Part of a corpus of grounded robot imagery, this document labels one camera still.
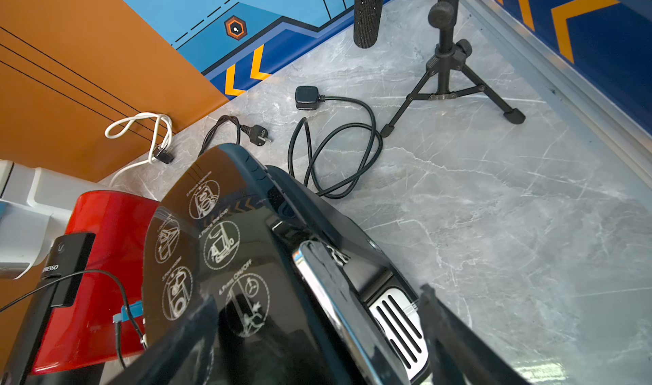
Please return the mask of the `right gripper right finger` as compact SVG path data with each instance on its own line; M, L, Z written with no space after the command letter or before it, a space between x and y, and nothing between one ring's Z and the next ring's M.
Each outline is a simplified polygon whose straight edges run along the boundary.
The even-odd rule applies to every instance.
M526 384L424 284L418 314L434 384Z

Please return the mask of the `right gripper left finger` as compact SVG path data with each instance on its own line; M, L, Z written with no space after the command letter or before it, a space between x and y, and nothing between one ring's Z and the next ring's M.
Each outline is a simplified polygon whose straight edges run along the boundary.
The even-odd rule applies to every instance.
M205 299L110 382L206 384L214 365L218 316L215 300Z

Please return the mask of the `black coffee machine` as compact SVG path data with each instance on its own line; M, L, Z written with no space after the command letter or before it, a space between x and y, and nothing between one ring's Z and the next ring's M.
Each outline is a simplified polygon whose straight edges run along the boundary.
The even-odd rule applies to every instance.
M430 373L417 295L349 217L244 147L200 155L144 248L149 347L213 298L206 384L417 384Z

